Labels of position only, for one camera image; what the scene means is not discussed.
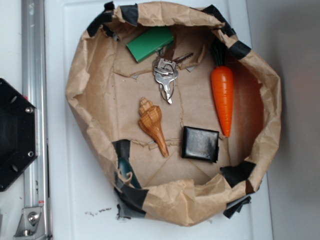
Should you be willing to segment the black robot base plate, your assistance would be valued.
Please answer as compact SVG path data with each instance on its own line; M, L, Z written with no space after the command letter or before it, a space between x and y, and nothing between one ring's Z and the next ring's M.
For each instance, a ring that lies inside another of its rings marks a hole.
M37 157L36 108L0 80L0 191L6 191Z

